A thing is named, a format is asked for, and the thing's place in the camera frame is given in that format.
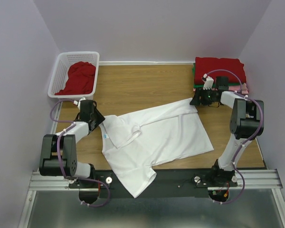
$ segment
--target white laundry basket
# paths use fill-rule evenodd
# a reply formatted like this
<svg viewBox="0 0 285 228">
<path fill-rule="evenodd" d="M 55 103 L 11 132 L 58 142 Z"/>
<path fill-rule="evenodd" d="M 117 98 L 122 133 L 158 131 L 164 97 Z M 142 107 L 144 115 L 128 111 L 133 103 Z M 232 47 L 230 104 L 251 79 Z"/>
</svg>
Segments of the white laundry basket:
<svg viewBox="0 0 285 228">
<path fill-rule="evenodd" d="M 67 72 L 74 63 L 77 62 L 89 62 L 96 67 L 95 71 L 95 79 L 93 90 L 90 94 L 79 94 L 79 95 L 55 95 L 61 89 L 64 89 L 66 86 L 66 82 L 68 80 Z M 99 53 L 95 51 L 73 51 L 73 52 L 64 52 L 59 54 L 57 57 L 54 72 L 49 83 L 49 88 L 47 94 L 49 97 L 54 98 L 71 98 L 74 100 L 79 100 L 83 96 L 87 99 L 92 100 L 97 84 L 97 74 L 98 74 L 98 65 L 99 65 Z"/>
</svg>

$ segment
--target red towel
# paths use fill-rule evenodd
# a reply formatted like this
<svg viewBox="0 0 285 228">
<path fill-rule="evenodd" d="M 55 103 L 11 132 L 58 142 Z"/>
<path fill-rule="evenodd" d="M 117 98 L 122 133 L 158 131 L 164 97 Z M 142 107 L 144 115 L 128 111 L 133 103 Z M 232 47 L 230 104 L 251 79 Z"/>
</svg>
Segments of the red towel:
<svg viewBox="0 0 285 228">
<path fill-rule="evenodd" d="M 93 91 L 96 67 L 90 63 L 78 62 L 68 70 L 66 87 L 55 95 L 90 94 Z"/>
<path fill-rule="evenodd" d="M 246 83 L 246 75 L 244 71 L 244 64 L 242 64 L 239 59 L 232 58 L 195 58 L 195 76 L 194 84 L 203 85 L 204 82 L 201 80 L 204 74 L 216 70 L 224 69 L 229 70 L 234 73 L 241 80 L 242 83 Z M 229 78 L 229 83 L 238 83 L 238 80 L 230 73 L 218 71 L 208 75 L 214 80 L 217 76 L 227 76 Z"/>
</svg>

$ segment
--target wooden floor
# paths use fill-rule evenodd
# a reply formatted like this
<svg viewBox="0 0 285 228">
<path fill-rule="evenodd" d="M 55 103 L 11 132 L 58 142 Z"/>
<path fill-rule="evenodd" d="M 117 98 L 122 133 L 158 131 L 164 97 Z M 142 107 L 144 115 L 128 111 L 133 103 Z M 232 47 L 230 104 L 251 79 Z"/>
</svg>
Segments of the wooden floor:
<svg viewBox="0 0 285 228">
<path fill-rule="evenodd" d="M 100 66 L 94 100 L 104 115 L 122 115 L 193 97 L 193 76 L 190 65 Z M 155 169 L 210 168 L 223 153 L 230 138 L 231 109 L 226 106 L 197 107 L 214 151 L 155 166 Z M 74 120 L 78 109 L 64 102 L 60 120 Z M 68 124 L 59 123 L 57 131 Z M 77 144 L 78 161 L 91 163 L 96 169 L 110 169 L 102 151 L 99 128 Z M 245 150 L 239 167 L 264 167 L 255 141 Z"/>
</svg>

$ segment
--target white wall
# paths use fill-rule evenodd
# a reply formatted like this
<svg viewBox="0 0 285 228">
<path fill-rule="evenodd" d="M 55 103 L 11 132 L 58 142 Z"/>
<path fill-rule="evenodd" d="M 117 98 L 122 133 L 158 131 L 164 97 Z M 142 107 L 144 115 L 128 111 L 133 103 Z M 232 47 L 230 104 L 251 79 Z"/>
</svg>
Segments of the white wall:
<svg viewBox="0 0 285 228">
<path fill-rule="evenodd" d="M 58 48 L 31 0 L 0 0 L 0 228 L 17 227 L 40 157 Z"/>
<path fill-rule="evenodd" d="M 60 51 L 101 61 L 238 57 L 271 0 L 34 0 Z"/>
<path fill-rule="evenodd" d="M 259 137 L 264 159 L 278 169 L 285 197 L 285 0 L 273 0 L 240 55 L 251 94 L 265 103 Z"/>
</svg>

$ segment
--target white cloth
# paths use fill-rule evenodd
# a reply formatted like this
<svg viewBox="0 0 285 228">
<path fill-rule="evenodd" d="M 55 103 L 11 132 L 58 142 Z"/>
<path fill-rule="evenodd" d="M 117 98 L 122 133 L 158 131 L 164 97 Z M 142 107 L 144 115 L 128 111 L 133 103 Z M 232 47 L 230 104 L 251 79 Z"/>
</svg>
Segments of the white cloth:
<svg viewBox="0 0 285 228">
<path fill-rule="evenodd" d="M 102 152 L 134 198 L 155 179 L 152 166 L 213 150 L 190 99 L 109 115 L 100 124 Z"/>
</svg>

